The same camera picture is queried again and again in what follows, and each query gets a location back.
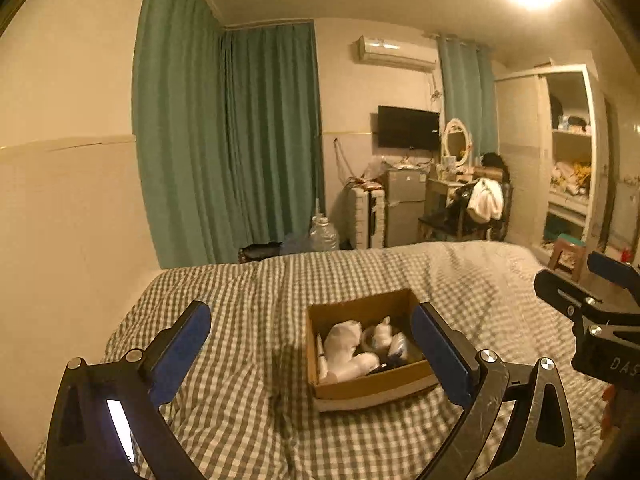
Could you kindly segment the white oval vanity mirror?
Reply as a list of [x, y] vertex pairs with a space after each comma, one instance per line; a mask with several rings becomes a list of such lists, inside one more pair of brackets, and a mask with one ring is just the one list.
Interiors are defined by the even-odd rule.
[[462, 167], [470, 161], [472, 138], [460, 119], [452, 118], [446, 123], [440, 140], [442, 140], [442, 157], [446, 162], [454, 162], [456, 167]]

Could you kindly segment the white louvered wardrobe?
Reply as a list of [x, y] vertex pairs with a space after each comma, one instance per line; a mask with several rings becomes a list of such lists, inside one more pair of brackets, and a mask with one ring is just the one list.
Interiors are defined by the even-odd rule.
[[585, 64], [553, 65], [496, 81], [498, 152], [510, 171], [506, 239], [544, 250], [565, 232], [601, 244], [608, 195], [608, 124], [598, 78]]

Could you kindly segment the dark chair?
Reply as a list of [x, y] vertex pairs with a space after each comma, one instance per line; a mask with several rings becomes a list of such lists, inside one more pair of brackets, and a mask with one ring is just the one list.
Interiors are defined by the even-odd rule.
[[472, 195], [472, 183], [459, 186], [452, 192], [452, 201], [434, 212], [430, 212], [418, 220], [418, 241], [432, 240], [493, 240], [503, 242], [508, 232], [512, 186], [501, 183], [504, 199], [502, 216], [499, 220], [487, 223], [474, 221], [466, 211]]

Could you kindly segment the small wooden stool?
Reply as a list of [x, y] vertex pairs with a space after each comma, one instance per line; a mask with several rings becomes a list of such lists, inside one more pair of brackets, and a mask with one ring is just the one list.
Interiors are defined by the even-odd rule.
[[547, 266], [553, 271], [562, 270], [570, 274], [570, 278], [578, 282], [585, 265], [586, 249], [582, 240], [568, 234], [560, 234], [553, 244]]

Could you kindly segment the white cloth on chair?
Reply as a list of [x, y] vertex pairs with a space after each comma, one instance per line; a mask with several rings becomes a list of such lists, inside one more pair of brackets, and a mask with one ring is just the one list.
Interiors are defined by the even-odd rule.
[[479, 224], [499, 220], [502, 217], [504, 198], [499, 182], [480, 178], [473, 188], [466, 212]]

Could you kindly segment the white smartphone lit screen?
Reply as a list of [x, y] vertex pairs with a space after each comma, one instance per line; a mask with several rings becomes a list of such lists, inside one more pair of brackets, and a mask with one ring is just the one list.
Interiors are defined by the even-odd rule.
[[119, 400], [107, 399], [106, 405], [110, 412], [112, 422], [114, 424], [117, 437], [122, 445], [127, 460], [130, 464], [136, 462], [136, 453], [134, 452], [134, 439], [130, 430], [129, 422], [125, 414], [124, 408]]

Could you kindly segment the floral tissue pack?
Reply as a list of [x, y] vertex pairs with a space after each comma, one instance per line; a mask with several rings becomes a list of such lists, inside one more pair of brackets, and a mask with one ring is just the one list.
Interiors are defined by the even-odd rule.
[[390, 362], [407, 363], [409, 361], [409, 341], [404, 333], [398, 332], [390, 341], [387, 357]]

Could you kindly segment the large green curtain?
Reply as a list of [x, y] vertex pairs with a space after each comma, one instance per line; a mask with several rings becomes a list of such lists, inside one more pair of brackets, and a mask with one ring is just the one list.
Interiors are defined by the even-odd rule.
[[162, 268], [308, 232], [323, 195], [311, 22], [228, 29], [205, 0], [143, 0], [131, 114]]

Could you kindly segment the white suitcase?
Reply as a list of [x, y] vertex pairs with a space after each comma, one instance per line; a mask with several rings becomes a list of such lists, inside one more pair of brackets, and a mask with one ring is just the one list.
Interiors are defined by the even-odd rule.
[[347, 194], [348, 244], [352, 249], [385, 245], [384, 188], [352, 186]]

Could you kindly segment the white cream tube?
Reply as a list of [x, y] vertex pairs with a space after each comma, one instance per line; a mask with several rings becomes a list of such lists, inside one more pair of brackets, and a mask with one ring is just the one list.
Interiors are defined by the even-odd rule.
[[316, 353], [318, 384], [323, 385], [328, 379], [329, 365], [328, 361], [326, 360], [326, 352], [324, 352], [322, 337], [320, 334], [316, 336]]

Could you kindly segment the white plaster bear figurine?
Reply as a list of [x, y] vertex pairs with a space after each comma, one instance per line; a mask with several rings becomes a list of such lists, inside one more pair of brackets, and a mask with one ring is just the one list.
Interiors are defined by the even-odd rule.
[[332, 326], [324, 340], [324, 352], [329, 368], [352, 359], [360, 344], [361, 323], [348, 320]]

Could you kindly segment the white earbuds case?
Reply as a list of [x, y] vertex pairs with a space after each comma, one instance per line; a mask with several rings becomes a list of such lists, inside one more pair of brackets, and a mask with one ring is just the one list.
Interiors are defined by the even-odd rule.
[[343, 364], [329, 368], [328, 379], [331, 382], [350, 382], [366, 376], [380, 367], [380, 359], [373, 352], [362, 352]]

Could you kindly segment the black wall television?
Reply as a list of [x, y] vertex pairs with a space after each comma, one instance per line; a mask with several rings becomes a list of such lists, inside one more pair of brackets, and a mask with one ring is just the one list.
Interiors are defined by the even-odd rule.
[[378, 106], [376, 127], [380, 148], [440, 149], [439, 114], [397, 106]]

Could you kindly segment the white air conditioner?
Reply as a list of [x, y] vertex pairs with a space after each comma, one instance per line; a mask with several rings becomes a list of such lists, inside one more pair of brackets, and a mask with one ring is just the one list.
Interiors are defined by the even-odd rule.
[[432, 72], [438, 61], [436, 49], [408, 42], [361, 36], [357, 47], [363, 63]]

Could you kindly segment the grey checkered bed cover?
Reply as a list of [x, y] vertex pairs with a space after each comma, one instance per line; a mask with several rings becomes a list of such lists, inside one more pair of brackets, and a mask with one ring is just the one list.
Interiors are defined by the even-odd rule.
[[360, 321], [350, 303], [410, 290], [479, 349], [532, 364], [546, 356], [562, 379], [577, 477], [600, 446], [602, 384], [570, 365], [570, 322], [539, 300], [539, 263], [495, 242], [310, 252], [258, 263], [160, 274], [112, 333], [105, 359], [145, 347], [191, 301], [212, 310], [209, 337], [162, 415], [209, 479], [412, 479], [456, 423], [440, 389], [359, 412], [321, 414], [308, 368], [342, 386], [404, 360], [409, 334], [390, 311]]

